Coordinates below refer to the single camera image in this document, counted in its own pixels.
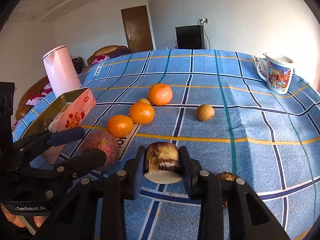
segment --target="white wall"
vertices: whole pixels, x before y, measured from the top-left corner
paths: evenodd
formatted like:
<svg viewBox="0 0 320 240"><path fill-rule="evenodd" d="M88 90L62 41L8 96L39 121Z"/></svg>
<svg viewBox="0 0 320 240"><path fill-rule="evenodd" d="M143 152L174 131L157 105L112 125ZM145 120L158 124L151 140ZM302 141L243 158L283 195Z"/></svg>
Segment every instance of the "white wall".
<svg viewBox="0 0 320 240"><path fill-rule="evenodd" d="M53 25L49 23L9 23L0 32L0 81L14 82L13 115L23 94L46 75L43 55L56 47Z"/></svg>
<svg viewBox="0 0 320 240"><path fill-rule="evenodd" d="M313 83L320 27L303 0L148 0L157 49L173 47L175 27L207 18L212 49L254 54L278 51Z"/></svg>
<svg viewBox="0 0 320 240"><path fill-rule="evenodd" d="M53 23L57 44L67 45L69 53L82 57L84 62L104 46L128 47L121 9L141 5L147 6L153 38L148 0L99 0L71 11Z"/></svg>

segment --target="pillow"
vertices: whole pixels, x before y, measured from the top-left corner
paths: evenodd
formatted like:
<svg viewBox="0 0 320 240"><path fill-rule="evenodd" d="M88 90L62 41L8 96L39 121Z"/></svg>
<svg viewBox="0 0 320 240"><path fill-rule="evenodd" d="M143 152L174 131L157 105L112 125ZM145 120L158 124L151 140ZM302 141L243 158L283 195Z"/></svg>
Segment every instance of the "pillow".
<svg viewBox="0 0 320 240"><path fill-rule="evenodd" d="M43 90L42 90L41 93L32 96L32 97L28 100L28 102L26 102L26 105L31 105L31 106L37 105L37 104L40 102L40 100L41 100L42 98L44 98L44 97L45 97L47 94L49 94L50 92L52 92L52 88L51 88L51 85L50 85L50 83L49 83L49 84L47 84L47 85L43 88Z"/></svg>
<svg viewBox="0 0 320 240"><path fill-rule="evenodd" d="M104 62L108 59L110 59L110 57L106 56L106 55L97 56L96 59L94 61L92 61L92 65L96 65L96 64Z"/></svg>

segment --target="checkered fabric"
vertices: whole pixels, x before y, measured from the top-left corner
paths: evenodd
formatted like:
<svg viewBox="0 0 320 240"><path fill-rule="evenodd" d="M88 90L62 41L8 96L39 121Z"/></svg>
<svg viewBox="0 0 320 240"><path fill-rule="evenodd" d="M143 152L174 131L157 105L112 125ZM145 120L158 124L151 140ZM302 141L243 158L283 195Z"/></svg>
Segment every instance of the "checkered fabric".
<svg viewBox="0 0 320 240"><path fill-rule="evenodd" d="M244 178L290 238L299 237L320 213L320 97L296 75L287 94L271 92L254 62L251 55L230 51L154 50L110 59L80 74L83 87L91 88L97 100L82 122L88 126L105 127L111 116L127 115L155 83L173 89L170 104L154 106L153 122L135 127L129 141L118 140L122 155L116 166L88 176L103 179L123 168L140 145L185 145L202 168ZM13 132L14 140L54 99L48 95L27 114ZM207 122L195 117L201 104L215 110ZM85 136L92 131L85 130ZM60 160L78 155L82 141L66 145ZM39 158L32 165L48 166ZM227 239L227 211L224 215ZM199 216L200 203L188 199L182 182L157 185L144 179L138 199L125 201L128 239L196 239ZM97 225L99 238L100 219Z"/></svg>

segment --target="black television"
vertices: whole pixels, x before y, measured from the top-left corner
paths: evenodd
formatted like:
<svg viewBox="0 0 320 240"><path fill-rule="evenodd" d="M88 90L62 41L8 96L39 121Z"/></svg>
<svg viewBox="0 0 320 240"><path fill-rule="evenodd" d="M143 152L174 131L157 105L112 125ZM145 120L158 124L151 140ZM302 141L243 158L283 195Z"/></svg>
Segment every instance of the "black television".
<svg viewBox="0 0 320 240"><path fill-rule="evenodd" d="M178 49L204 49L202 25L176 27Z"/></svg>

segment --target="coffee mug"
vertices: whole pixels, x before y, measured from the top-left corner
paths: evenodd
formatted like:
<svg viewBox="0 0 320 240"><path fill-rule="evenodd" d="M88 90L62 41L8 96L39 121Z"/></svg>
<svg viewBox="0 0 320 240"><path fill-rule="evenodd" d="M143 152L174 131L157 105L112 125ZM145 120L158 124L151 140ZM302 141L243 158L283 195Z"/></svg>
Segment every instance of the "coffee mug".
<svg viewBox="0 0 320 240"><path fill-rule="evenodd" d="M256 66L258 75L267 82L267 87L275 93L285 94L288 92L293 74L293 61L286 56L277 53L264 53Z"/></svg>

